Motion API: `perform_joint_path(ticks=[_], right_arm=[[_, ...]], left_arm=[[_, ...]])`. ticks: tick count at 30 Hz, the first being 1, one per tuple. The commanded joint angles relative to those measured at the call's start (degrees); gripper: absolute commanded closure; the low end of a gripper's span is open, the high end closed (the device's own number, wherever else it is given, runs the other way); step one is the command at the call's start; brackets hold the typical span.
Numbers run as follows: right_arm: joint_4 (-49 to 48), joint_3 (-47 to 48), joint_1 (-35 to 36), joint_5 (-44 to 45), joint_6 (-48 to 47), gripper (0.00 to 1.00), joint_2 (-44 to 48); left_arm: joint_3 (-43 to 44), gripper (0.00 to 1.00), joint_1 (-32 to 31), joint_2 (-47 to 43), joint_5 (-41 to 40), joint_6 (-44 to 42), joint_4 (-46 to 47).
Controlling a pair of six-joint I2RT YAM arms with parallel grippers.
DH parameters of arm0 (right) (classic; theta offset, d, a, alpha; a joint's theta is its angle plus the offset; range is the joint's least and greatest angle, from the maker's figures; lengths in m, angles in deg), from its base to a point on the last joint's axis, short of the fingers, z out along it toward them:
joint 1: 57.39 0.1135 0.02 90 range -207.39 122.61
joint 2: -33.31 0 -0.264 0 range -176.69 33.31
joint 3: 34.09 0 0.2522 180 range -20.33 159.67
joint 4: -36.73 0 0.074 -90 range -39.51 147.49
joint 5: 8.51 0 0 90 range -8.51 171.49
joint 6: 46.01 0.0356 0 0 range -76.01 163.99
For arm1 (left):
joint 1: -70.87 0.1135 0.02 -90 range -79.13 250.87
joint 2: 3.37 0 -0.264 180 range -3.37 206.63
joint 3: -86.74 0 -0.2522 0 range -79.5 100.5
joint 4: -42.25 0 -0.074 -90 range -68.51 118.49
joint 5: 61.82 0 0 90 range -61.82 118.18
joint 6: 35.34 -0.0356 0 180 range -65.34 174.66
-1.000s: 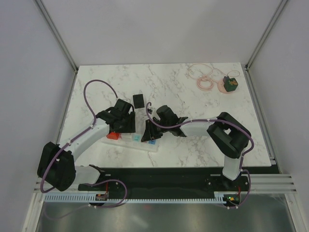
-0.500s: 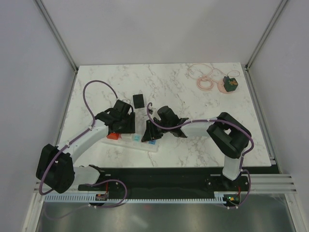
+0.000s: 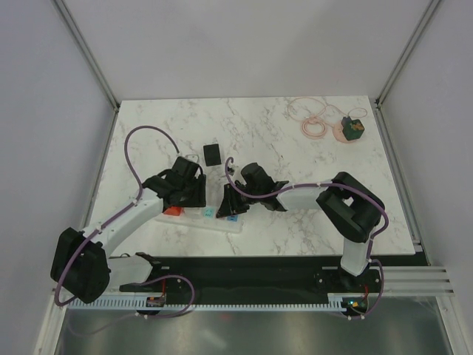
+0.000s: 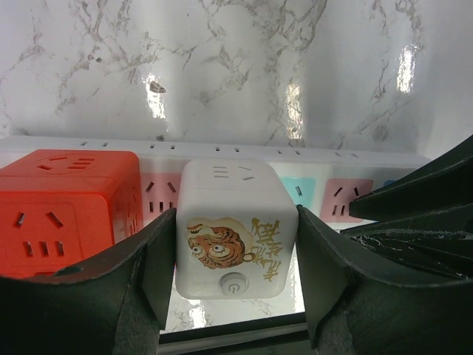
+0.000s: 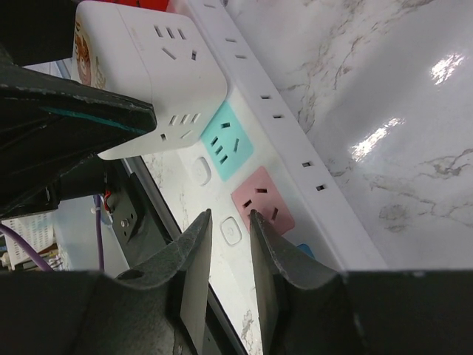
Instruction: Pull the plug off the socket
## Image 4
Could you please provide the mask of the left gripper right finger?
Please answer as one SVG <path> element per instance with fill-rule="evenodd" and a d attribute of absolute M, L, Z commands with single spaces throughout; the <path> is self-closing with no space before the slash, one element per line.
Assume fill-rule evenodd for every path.
<path fill-rule="evenodd" d="M 387 260 L 298 207 L 296 253 L 319 354 L 470 354 L 472 282 Z"/>

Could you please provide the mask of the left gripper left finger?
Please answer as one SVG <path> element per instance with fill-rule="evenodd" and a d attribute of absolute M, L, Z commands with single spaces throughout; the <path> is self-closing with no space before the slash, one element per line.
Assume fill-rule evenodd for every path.
<path fill-rule="evenodd" d="M 155 354 L 166 326 L 176 211 L 50 276 L 1 279 L 3 354 Z"/>

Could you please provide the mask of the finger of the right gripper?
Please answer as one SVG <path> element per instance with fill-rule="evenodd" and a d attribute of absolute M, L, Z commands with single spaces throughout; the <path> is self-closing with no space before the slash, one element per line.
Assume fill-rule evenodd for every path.
<path fill-rule="evenodd" d="M 472 138 L 425 166 L 349 204 L 350 215 L 394 220 L 472 202 Z"/>
<path fill-rule="evenodd" d="M 472 204 L 341 231 L 346 238 L 410 268 L 472 278 Z"/>

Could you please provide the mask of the white cube plug tiger print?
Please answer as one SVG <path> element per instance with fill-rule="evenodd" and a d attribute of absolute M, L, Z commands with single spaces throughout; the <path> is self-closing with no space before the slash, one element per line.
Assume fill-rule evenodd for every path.
<path fill-rule="evenodd" d="M 268 163 L 189 161 L 176 213 L 178 293 L 190 300 L 279 295 L 298 224 L 298 209 Z"/>

